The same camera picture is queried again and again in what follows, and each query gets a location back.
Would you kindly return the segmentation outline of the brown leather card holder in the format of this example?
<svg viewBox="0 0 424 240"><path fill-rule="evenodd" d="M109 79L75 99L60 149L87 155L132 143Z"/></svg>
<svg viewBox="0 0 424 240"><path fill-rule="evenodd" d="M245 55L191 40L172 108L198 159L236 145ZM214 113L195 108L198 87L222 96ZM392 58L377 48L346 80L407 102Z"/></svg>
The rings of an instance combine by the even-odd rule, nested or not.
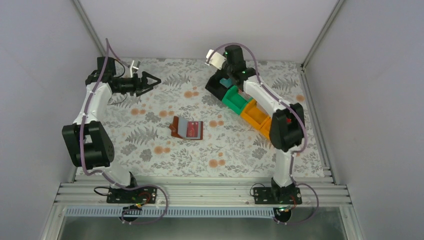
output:
<svg viewBox="0 0 424 240"><path fill-rule="evenodd" d="M187 120L181 116L174 116L172 123L169 125L170 135L174 138L182 139L182 140L193 140L186 138L187 132L187 123L189 121L198 121L198 120Z"/></svg>

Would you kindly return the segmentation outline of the red credit card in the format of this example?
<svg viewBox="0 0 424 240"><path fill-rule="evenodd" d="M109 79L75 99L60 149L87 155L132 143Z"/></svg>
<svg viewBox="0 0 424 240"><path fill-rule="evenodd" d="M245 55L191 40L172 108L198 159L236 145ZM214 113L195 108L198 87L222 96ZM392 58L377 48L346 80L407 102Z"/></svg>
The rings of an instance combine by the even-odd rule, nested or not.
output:
<svg viewBox="0 0 424 240"><path fill-rule="evenodd" d="M189 140L202 140L203 139L203 122L188 121L187 129L186 129L186 138Z"/></svg>

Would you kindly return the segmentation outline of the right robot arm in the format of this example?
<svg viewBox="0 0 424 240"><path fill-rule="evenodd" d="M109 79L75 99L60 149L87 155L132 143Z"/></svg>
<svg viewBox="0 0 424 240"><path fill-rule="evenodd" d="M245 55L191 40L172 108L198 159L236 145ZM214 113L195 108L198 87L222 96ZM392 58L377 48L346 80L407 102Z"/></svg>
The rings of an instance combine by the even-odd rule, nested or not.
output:
<svg viewBox="0 0 424 240"><path fill-rule="evenodd" d="M304 109L299 103L282 99L261 78L255 68L247 67L242 46L236 43L224 48L222 69L240 90L250 95L270 117L269 138L276 149L275 172L271 179L271 198L284 203L296 191L293 161L306 140Z"/></svg>

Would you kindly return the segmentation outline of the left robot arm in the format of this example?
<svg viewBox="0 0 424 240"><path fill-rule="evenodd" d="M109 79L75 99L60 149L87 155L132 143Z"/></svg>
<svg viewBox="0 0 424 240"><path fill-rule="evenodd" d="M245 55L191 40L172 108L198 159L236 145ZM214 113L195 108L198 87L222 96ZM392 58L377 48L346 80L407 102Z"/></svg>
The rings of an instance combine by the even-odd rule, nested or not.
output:
<svg viewBox="0 0 424 240"><path fill-rule="evenodd" d="M102 175L119 196L131 203L139 197L134 175L114 163L115 148L102 119L113 94L141 96L154 89L162 80L142 71L137 74L138 63L130 65L130 76L118 76L117 59L97 58L97 69L85 80L86 95L81 110L72 124L62 128L62 137L73 165L86 176Z"/></svg>

